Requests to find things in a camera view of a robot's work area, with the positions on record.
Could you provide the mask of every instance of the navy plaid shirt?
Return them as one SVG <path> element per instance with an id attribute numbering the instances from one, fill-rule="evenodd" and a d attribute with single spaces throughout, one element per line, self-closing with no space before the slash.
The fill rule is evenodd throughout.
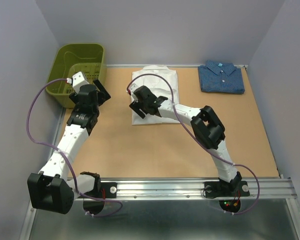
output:
<path id="1" fill-rule="evenodd" d="M 245 92 L 241 69 L 232 63 L 206 61 L 198 67 L 202 92 L 243 94 Z"/>

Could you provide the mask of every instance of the tan tabletop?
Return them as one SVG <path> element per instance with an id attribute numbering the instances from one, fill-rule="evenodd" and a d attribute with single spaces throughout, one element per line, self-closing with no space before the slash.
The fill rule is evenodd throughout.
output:
<path id="1" fill-rule="evenodd" d="M 197 68 L 177 71 L 180 103 L 211 106 L 225 126 L 226 144 L 236 164 L 258 177 L 278 177 L 268 138 L 245 69 L 242 95 L 201 92 Z M 98 123 L 73 164 L 75 173 L 113 178 L 218 177 L 215 164 L 180 124 L 134 125 L 126 87 L 140 68 L 109 68 L 105 88 L 111 99 L 100 107 Z M 67 109 L 63 128 L 71 113 Z M 252 177 L 243 169 L 242 176 Z"/>

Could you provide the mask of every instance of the wall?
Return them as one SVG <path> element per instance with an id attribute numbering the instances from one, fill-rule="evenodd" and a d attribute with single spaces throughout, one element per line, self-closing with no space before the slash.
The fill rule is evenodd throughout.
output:
<path id="1" fill-rule="evenodd" d="M 300 0 L 287 0 L 248 67 L 278 169 L 300 203 Z"/>
<path id="2" fill-rule="evenodd" d="M 247 64 L 284 0 L 36 0 L 61 44 L 98 42 L 108 64 Z"/>
<path id="3" fill-rule="evenodd" d="M 0 0 L 0 240 L 19 239 L 29 204 L 27 178 L 48 149 L 26 135 L 26 116 L 45 84 L 57 41 L 33 0 Z M 32 133 L 51 141 L 60 107 L 42 96 L 31 118 Z"/>

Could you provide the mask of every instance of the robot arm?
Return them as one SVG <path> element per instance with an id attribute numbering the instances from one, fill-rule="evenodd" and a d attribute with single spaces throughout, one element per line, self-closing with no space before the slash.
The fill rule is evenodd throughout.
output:
<path id="1" fill-rule="evenodd" d="M 31 173 L 27 180 L 34 208 L 62 214 L 70 210 L 79 193 L 75 191 L 74 180 L 67 181 L 69 168 L 59 152 L 63 152 L 69 163 L 73 164 L 98 121 L 99 106 L 110 99 L 98 80 L 89 84 L 82 72 L 73 75 L 72 79 L 68 78 L 67 83 L 72 84 L 75 90 L 69 96 L 75 106 L 57 146 L 59 151 L 54 151 L 39 173 Z M 82 172 L 76 180 L 81 193 L 100 190 L 100 176 L 96 173 Z"/>
<path id="2" fill-rule="evenodd" d="M 204 108 L 175 104 L 176 116 L 171 100 L 163 96 L 155 96 L 146 86 L 132 84 L 130 94 L 134 101 L 130 108 L 141 118 L 146 114 L 158 117 L 181 120 L 192 127 L 195 138 L 210 152 L 232 163 L 225 142 L 225 127 L 210 106 Z M 219 191 L 224 195 L 237 191 L 242 177 L 234 165 L 227 164 L 212 156 L 220 180 Z"/>

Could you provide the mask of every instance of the olive green plastic bin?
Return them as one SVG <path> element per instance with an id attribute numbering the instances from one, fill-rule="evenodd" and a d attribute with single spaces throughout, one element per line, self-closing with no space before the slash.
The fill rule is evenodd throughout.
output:
<path id="1" fill-rule="evenodd" d="M 99 79 L 104 85 L 107 74 L 105 49 L 97 43 L 68 44 L 61 47 L 56 54 L 47 82 L 54 79 L 71 78 L 77 72 L 83 72 L 89 83 Z M 75 106 L 69 99 L 69 95 L 74 92 L 74 89 L 65 81 L 53 83 L 45 90 L 54 96 L 63 107 L 71 109 Z"/>

